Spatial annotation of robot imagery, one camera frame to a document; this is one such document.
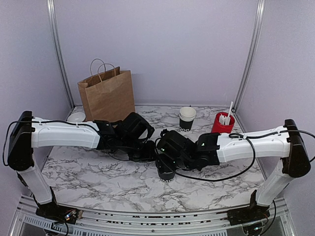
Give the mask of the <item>black plastic cup lid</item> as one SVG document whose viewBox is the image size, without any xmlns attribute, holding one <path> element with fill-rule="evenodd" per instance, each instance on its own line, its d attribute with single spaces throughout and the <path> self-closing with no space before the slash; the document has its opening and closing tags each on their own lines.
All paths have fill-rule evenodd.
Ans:
<svg viewBox="0 0 315 236">
<path fill-rule="evenodd" d="M 164 164 L 157 164 L 157 171 L 159 175 L 174 175 L 175 173 Z"/>
</svg>

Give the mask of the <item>black paper coffee cup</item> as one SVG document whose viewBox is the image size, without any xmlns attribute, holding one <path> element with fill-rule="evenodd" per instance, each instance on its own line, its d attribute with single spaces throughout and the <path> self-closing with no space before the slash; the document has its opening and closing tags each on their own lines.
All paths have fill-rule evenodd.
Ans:
<svg viewBox="0 0 315 236">
<path fill-rule="evenodd" d="M 175 173 L 172 171 L 165 171 L 163 169 L 158 169 L 158 176 L 161 181 L 169 183 L 174 179 Z"/>
</svg>

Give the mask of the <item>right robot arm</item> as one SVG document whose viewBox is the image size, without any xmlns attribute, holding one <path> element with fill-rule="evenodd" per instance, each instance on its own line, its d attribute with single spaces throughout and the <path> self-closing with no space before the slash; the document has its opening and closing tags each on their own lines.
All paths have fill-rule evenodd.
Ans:
<svg viewBox="0 0 315 236">
<path fill-rule="evenodd" d="M 157 140 L 156 167 L 163 181 L 171 181 L 178 170 L 202 170 L 238 159 L 278 157 L 279 161 L 264 182 L 251 194 L 246 207 L 227 212 L 231 225 L 246 224 L 270 216 L 269 206 L 295 178 L 305 176 L 311 169 L 302 130 L 292 119 L 283 126 L 251 133 L 204 133 L 197 141 L 175 130 L 163 130 Z"/>
</svg>

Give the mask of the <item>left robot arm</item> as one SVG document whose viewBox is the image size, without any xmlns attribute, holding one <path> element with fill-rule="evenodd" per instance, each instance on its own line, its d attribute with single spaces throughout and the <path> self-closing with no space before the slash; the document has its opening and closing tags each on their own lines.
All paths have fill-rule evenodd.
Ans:
<svg viewBox="0 0 315 236">
<path fill-rule="evenodd" d="M 69 122 L 36 118 L 31 111 L 24 111 L 11 125 L 14 129 L 6 133 L 4 145 L 9 148 L 2 151 L 3 163 L 16 171 L 22 184 L 32 192 L 36 214 L 60 223 L 75 224 L 82 212 L 57 203 L 52 187 L 33 158 L 34 148 L 82 147 L 109 154 L 121 151 L 132 162 L 156 159 L 155 143 L 150 139 L 155 129 L 135 112 L 116 122 Z"/>
</svg>

